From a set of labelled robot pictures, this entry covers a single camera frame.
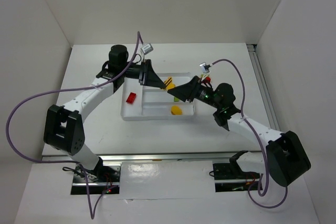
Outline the yellow lego piece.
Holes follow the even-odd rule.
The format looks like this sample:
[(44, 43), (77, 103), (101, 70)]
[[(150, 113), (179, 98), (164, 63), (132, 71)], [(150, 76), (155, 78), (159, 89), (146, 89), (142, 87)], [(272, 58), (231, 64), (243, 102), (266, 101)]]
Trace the yellow lego piece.
[(165, 88), (163, 90), (170, 90), (170, 89), (173, 89), (175, 88), (175, 84), (173, 82), (173, 78), (172, 77), (168, 77), (165, 81), (164, 81), (164, 84), (165, 84)]

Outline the yellow rounded printed lego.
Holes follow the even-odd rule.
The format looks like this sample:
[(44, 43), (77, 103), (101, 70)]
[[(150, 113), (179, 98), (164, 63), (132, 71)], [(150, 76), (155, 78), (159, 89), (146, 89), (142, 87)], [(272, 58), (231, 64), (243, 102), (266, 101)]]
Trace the yellow rounded printed lego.
[(171, 114), (172, 115), (183, 115), (183, 111), (179, 106), (173, 105), (171, 106)]

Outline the red lego brick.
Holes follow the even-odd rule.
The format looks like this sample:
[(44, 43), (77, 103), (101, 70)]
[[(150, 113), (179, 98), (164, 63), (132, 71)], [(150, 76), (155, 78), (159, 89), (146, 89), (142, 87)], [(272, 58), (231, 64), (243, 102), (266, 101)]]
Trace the red lego brick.
[(127, 104), (133, 104), (135, 102), (137, 98), (137, 94), (134, 92), (130, 92), (127, 99), (126, 99), (126, 103)]

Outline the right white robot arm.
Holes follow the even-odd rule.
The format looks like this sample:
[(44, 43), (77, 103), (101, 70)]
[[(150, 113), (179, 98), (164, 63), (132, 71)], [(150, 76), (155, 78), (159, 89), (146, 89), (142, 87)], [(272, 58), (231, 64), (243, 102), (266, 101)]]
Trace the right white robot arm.
[(241, 115), (234, 105), (236, 97), (230, 84), (221, 83), (212, 89), (194, 76), (190, 82), (169, 89), (168, 93), (183, 102), (197, 99), (214, 107), (213, 117), (218, 126), (265, 147), (265, 154), (240, 151), (232, 156), (229, 162), (234, 171), (269, 174), (278, 185), (286, 187), (311, 168), (296, 133), (276, 131)]

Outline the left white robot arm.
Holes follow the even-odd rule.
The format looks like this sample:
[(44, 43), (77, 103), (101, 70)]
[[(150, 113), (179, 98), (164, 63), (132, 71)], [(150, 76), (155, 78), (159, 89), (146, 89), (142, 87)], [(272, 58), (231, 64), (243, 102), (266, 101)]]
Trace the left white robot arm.
[(119, 173), (105, 166), (102, 158), (85, 144), (83, 124), (100, 103), (116, 93), (126, 78), (136, 79), (142, 86), (165, 88), (150, 59), (135, 63), (129, 59), (126, 46), (114, 45), (110, 49), (108, 61), (102, 65), (89, 88), (64, 105), (52, 105), (47, 111), (45, 144), (62, 151), (79, 163), (85, 172), (102, 181), (117, 179)]

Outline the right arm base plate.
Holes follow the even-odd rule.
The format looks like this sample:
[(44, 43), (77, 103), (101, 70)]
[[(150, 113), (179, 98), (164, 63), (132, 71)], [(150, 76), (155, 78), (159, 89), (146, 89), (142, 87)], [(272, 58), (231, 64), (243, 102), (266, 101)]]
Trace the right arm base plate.
[(260, 174), (242, 172), (230, 163), (214, 163), (209, 175), (214, 178), (217, 193), (247, 191), (250, 186), (252, 190), (257, 190), (260, 179)]

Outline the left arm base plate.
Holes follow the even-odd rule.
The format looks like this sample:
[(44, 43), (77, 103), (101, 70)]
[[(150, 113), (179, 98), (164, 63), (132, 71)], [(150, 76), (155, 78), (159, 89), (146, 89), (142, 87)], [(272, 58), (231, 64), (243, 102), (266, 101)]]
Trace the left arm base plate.
[[(113, 170), (111, 175), (105, 173), (102, 177), (97, 177), (87, 173), (89, 193), (91, 195), (100, 195), (104, 190), (107, 190), (107, 195), (119, 194), (120, 191), (120, 175), (121, 165), (110, 164), (109, 167)], [(62, 168), (63, 171), (73, 174), (71, 195), (86, 195), (86, 181), (84, 174), (78, 165), (75, 168)]]

